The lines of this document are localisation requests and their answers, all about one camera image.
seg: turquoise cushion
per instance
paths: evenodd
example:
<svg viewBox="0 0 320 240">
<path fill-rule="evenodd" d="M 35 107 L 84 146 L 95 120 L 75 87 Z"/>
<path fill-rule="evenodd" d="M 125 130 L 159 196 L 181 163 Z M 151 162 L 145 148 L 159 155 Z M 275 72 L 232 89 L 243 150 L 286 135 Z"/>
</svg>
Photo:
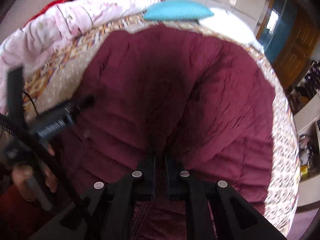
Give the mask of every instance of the turquoise cushion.
<svg viewBox="0 0 320 240">
<path fill-rule="evenodd" d="M 208 7 L 189 0 L 170 0 L 152 5 L 144 15 L 147 21 L 198 20 L 214 16 Z"/>
</svg>

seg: red sleeve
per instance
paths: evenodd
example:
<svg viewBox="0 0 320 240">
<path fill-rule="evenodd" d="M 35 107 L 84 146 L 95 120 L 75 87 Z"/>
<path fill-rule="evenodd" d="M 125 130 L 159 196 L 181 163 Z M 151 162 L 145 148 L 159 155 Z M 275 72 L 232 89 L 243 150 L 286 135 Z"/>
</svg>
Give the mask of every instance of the red sleeve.
<svg viewBox="0 0 320 240">
<path fill-rule="evenodd" d="M 39 203 L 25 201 L 15 186 L 0 197 L 0 216 L 19 240 L 28 239 L 51 219 Z"/>
</svg>

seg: silver screw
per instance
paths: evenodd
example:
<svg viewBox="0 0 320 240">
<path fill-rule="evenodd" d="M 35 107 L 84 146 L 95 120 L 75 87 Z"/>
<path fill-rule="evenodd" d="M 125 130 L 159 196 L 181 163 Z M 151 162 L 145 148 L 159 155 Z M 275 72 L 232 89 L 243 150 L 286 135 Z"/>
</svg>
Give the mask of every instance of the silver screw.
<svg viewBox="0 0 320 240">
<path fill-rule="evenodd" d="M 135 178 L 139 178 L 142 176 L 142 172 L 141 171 L 134 171 L 132 173 L 132 176 L 135 177 Z"/>
<path fill-rule="evenodd" d="M 94 187 L 95 189 L 101 189 L 101 188 L 104 187 L 104 184 L 103 184 L 103 182 L 96 182 L 96 183 L 93 185 L 93 187 Z"/>
<path fill-rule="evenodd" d="M 187 178 L 190 176 L 190 173 L 188 171 L 181 171 L 180 176 L 183 178 Z"/>
<path fill-rule="evenodd" d="M 220 181 L 218 181 L 218 186 L 219 186 L 219 187 L 227 187 L 227 186 L 228 186 L 228 183 L 225 182 L 224 180 L 220 180 Z"/>
</svg>

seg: maroon jacket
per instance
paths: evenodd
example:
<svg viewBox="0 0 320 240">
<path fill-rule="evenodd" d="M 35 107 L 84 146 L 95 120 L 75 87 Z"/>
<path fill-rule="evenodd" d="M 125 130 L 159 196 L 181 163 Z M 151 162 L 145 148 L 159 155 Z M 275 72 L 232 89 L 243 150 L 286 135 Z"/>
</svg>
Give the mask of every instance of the maroon jacket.
<svg viewBox="0 0 320 240">
<path fill-rule="evenodd" d="M 151 27 L 105 40 L 74 97 L 96 105 L 62 136 L 62 164 L 79 192 L 135 170 L 164 147 L 207 181 L 224 179 L 261 213 L 271 179 L 274 89 L 240 46 Z M 182 202 L 164 178 L 156 199 L 136 208 L 135 239 L 186 239 Z"/>
</svg>

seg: white pillow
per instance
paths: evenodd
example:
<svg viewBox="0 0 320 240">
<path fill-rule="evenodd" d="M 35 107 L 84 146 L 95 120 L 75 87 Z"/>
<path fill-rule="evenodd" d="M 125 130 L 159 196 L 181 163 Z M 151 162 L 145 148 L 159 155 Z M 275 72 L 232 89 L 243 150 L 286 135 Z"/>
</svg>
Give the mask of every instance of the white pillow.
<svg viewBox="0 0 320 240">
<path fill-rule="evenodd" d="M 264 53 L 263 47 L 257 41 L 251 28 L 240 18 L 221 8 L 210 8 L 210 11 L 214 13 L 214 16 L 199 20 L 199 24 L 239 43 L 253 45 L 255 49 Z"/>
</svg>

